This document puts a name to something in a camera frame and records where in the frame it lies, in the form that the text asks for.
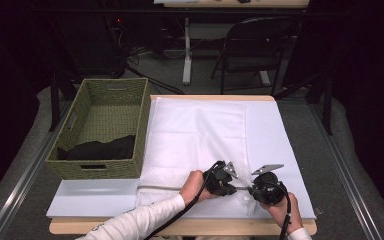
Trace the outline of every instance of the person's arm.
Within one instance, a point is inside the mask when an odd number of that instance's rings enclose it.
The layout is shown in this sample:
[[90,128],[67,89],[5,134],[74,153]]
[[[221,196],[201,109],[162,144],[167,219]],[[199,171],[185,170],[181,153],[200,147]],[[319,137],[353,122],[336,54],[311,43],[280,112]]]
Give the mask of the person's arm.
[[[202,171],[192,171],[179,194],[152,205],[138,206],[130,212],[95,227],[86,236],[79,239],[144,239],[182,211],[197,195],[203,182]],[[204,190],[198,202],[211,197],[212,195]]]
[[[293,193],[289,193],[289,199],[291,200],[291,219],[287,228],[287,234],[289,240],[307,240],[311,239],[307,229],[302,224],[301,214],[298,208],[298,200]],[[284,197],[280,203],[276,205],[260,204],[270,215],[279,227],[283,226],[283,221],[286,216],[287,199]]]

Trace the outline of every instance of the person's left hand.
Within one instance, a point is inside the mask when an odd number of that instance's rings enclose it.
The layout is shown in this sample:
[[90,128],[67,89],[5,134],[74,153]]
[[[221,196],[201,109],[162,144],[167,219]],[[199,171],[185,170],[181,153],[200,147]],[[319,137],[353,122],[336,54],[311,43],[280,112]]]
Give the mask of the person's left hand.
[[[180,189],[180,195],[185,201],[185,205],[188,205],[194,197],[198,194],[199,190],[204,183],[204,178],[202,176],[203,172],[200,170],[191,171],[186,182],[183,184],[182,189]],[[206,188],[202,191],[199,196],[198,202],[202,202],[205,199],[215,198],[215,195],[212,195]]]

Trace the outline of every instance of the long-sleeved shirt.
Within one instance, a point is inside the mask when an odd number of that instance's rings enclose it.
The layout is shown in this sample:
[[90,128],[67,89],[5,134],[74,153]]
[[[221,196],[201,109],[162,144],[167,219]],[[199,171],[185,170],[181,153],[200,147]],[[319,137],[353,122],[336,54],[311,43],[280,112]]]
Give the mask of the long-sleeved shirt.
[[[144,239],[184,208],[185,202],[182,196],[177,194],[151,205],[138,206],[129,212],[111,218],[78,240]],[[311,237],[305,228],[301,228],[290,234],[288,239],[307,240]]]

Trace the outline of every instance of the crumpled white cloth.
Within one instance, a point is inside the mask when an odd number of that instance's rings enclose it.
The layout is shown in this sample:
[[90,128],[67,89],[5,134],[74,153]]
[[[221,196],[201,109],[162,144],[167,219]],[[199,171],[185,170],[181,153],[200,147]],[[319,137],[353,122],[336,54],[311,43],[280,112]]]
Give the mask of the crumpled white cloth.
[[[189,172],[208,170],[216,161],[232,162],[238,179],[251,186],[246,147],[246,107],[223,101],[157,98],[150,116],[137,205],[178,193]],[[240,217],[252,214],[256,202],[247,191],[204,201],[188,217]]]

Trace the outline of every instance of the basket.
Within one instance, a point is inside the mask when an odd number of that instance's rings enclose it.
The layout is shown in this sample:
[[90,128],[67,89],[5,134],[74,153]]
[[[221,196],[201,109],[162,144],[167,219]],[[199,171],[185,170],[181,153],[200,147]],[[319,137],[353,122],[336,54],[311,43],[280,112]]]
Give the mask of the basket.
[[[62,179],[139,178],[151,98],[146,78],[85,79],[46,163]],[[135,135],[131,159],[59,160],[57,148]]]

